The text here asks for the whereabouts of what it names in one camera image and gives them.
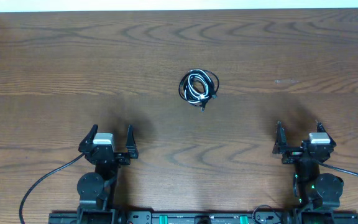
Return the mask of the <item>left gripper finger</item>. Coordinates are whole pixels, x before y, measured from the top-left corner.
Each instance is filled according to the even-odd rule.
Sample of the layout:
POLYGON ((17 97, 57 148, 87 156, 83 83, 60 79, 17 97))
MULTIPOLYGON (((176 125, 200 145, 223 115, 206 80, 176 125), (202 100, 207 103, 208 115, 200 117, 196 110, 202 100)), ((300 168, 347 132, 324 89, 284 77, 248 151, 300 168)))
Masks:
POLYGON ((131 159, 137 159, 139 157, 139 152, 134 139, 134 128, 132 125, 129 125, 128 127, 126 148, 127 153, 131 159))
POLYGON ((89 131, 89 133, 84 137, 84 139, 79 143, 78 151, 79 152, 87 152, 88 147, 93 144, 93 139, 98 131, 98 125, 94 124, 89 131))

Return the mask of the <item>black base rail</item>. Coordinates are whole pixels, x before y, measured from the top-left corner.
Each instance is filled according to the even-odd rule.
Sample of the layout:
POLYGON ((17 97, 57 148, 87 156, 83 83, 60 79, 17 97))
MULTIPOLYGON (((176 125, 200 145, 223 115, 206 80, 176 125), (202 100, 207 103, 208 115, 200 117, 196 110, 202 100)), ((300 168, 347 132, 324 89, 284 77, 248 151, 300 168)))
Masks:
POLYGON ((110 224, 274 224, 281 223, 273 212, 255 213, 154 213, 132 212, 80 212, 50 213, 52 224, 110 223, 110 224))

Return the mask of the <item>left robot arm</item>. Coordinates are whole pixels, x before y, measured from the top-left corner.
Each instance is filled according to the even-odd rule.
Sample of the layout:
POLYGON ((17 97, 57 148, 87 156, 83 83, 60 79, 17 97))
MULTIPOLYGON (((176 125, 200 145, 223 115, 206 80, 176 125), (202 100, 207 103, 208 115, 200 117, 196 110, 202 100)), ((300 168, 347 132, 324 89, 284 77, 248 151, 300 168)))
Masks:
POLYGON ((80 142, 78 150, 95 166, 93 172, 83 175, 77 183, 80 204, 76 223, 126 223, 127 215, 113 205, 119 169, 137 159, 139 152, 130 125, 127 131, 126 152, 116 152, 114 135, 99 133, 93 125, 80 142))

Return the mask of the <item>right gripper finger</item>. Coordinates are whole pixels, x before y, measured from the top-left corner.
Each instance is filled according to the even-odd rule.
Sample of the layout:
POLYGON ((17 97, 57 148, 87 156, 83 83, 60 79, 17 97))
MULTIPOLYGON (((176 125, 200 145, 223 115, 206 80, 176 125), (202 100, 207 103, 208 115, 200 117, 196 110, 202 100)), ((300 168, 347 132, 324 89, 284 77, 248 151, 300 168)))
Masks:
POLYGON ((273 146, 274 154, 283 154, 288 149, 287 138, 282 122, 278 121, 276 125, 276 140, 273 146))
MULTIPOLYGON (((316 131, 317 133, 327 133, 326 129, 324 128, 322 122, 316 121, 316 131)), ((331 138, 331 143, 330 145, 332 146, 337 146, 335 140, 329 135, 329 137, 331 138)))

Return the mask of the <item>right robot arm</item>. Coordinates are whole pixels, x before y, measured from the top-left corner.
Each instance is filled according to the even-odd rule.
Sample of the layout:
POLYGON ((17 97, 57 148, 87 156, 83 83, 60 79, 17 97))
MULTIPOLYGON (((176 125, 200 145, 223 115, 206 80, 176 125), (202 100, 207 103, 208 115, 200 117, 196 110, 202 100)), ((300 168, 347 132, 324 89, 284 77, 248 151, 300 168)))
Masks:
POLYGON ((276 128, 274 154, 282 155, 282 164, 295 166, 293 192, 300 201, 297 208, 282 214, 282 223, 334 223, 333 210, 340 206, 343 180, 330 173, 320 173, 319 167, 330 158, 335 141, 321 123, 316 131, 298 147, 289 146, 282 123, 276 128))

